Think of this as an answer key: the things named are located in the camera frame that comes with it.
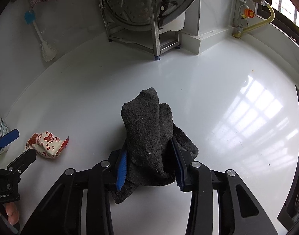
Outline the operator hand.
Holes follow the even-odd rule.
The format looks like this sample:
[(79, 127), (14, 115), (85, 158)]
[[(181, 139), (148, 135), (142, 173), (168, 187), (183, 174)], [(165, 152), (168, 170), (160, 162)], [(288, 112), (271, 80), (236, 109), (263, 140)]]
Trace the operator hand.
[(15, 225), (19, 222), (20, 213), (14, 202), (6, 203), (5, 205), (6, 214), (8, 216), (8, 222), (11, 225)]

